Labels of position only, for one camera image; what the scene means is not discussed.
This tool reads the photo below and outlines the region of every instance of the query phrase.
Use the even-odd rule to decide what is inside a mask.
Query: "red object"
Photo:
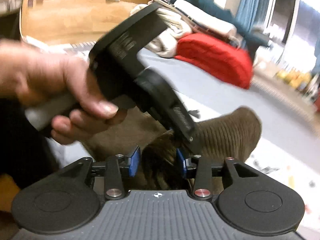
[[[248,89],[253,76],[249,53],[224,41],[194,33],[178,41],[176,59],[191,63],[223,82]]]

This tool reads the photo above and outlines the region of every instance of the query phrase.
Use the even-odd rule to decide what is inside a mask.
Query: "gray ribbed plate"
[[[296,233],[259,237],[227,225],[209,202],[191,199],[184,190],[135,191],[108,201],[99,215],[74,231],[42,236],[24,229],[13,240],[298,240]]]

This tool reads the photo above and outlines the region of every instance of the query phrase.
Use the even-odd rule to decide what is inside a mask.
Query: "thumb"
[[[116,115],[118,107],[104,98],[87,62],[78,57],[68,57],[63,64],[63,73],[68,89],[84,111],[99,119],[110,119]]]

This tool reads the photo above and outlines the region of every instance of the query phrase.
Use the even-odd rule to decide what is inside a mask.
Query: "hand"
[[[24,106],[45,102],[70,90],[83,110],[52,120],[52,138],[61,144],[88,139],[121,123],[127,111],[106,101],[88,64],[63,54],[41,54],[19,42],[0,42],[0,96],[17,98]]]

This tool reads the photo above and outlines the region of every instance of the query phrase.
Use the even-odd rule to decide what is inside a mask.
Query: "gray bed sheet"
[[[142,49],[138,57],[145,66],[168,78],[177,91],[220,114],[239,106],[252,108],[262,120],[263,138],[320,172],[320,139],[307,122],[268,94],[221,82],[192,64],[161,58],[147,49]]]

